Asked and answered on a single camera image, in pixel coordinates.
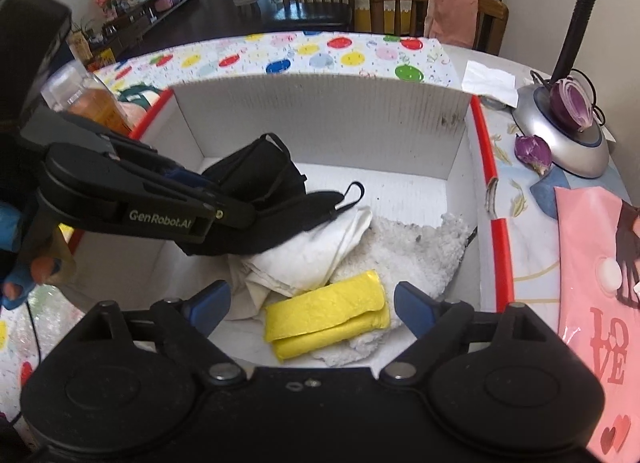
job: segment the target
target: white cloth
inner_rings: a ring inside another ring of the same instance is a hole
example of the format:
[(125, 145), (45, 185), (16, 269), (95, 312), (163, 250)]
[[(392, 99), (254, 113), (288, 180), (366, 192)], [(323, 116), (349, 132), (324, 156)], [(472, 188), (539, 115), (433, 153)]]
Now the white cloth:
[(516, 77), (500, 69), (491, 69), (479, 62), (466, 63), (462, 90), (466, 93), (490, 96), (503, 104), (518, 107)]
[(398, 333), (393, 330), (402, 325), (394, 309), (396, 284), (409, 281), (430, 297), (440, 296), (458, 269), (468, 236), (468, 226), (451, 214), (442, 216), (438, 228), (373, 218), (371, 228), (335, 270), (331, 282), (348, 279), (367, 269), (376, 270), (385, 287), (391, 327), (313, 351), (311, 355), (331, 367), (371, 355), (389, 335)]
[(234, 293), (228, 320), (258, 314), (270, 291), (294, 297), (324, 286), (371, 223), (369, 207), (302, 232), (279, 247), (247, 257), (229, 256)]

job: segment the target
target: white paper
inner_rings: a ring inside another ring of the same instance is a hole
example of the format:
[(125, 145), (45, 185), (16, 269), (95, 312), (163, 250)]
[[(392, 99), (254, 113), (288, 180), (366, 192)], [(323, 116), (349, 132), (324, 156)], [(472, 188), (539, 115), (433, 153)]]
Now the white paper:
[(609, 132), (609, 129), (607, 127), (605, 127), (604, 125), (601, 125), (600, 129), (602, 130), (604, 138), (607, 141), (612, 141), (613, 143), (616, 143), (616, 138), (613, 137), (613, 134)]
[(466, 93), (490, 96), (503, 104), (518, 107), (516, 77), (500, 69), (491, 69), (470, 60), (466, 63), (462, 90)]

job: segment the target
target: wooden floor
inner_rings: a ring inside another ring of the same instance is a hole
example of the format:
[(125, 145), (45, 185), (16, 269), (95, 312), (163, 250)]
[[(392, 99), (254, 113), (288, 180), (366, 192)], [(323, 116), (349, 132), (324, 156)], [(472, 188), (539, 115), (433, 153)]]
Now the wooden floor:
[[(190, 0), (150, 30), (139, 46), (129, 49), (119, 60), (153, 53), (212, 38), (248, 35), (262, 30), (257, 16), (241, 16), (234, 0)], [(262, 16), (273, 9), (268, 0), (259, 0)]]

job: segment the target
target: black face mask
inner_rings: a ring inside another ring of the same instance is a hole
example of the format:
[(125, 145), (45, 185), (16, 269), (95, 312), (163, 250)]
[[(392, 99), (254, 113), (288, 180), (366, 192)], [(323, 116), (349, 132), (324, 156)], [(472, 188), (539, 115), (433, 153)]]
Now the black face mask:
[[(364, 186), (357, 181), (349, 185), (345, 194), (335, 191), (307, 194), (306, 176), (293, 164), (280, 138), (271, 133), (220, 160), (202, 175), (225, 196), (253, 205), (256, 218), (242, 229), (212, 224), (203, 243), (178, 244), (188, 255), (262, 253), (300, 232), (335, 219), (364, 196)], [(359, 198), (337, 208), (352, 186), (360, 189)]]

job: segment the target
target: desk lamp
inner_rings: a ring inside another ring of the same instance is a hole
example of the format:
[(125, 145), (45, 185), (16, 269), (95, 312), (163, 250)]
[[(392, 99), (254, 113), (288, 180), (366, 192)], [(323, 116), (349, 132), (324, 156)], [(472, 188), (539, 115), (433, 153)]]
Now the desk lamp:
[(585, 178), (597, 178), (605, 172), (609, 164), (607, 140), (595, 119), (582, 131), (565, 126), (552, 110), (550, 89), (558, 80), (570, 75), (595, 1), (576, 1), (551, 80), (545, 85), (537, 83), (520, 88), (518, 107), (513, 110), (513, 119), (524, 134), (535, 134), (549, 144), (554, 163)]

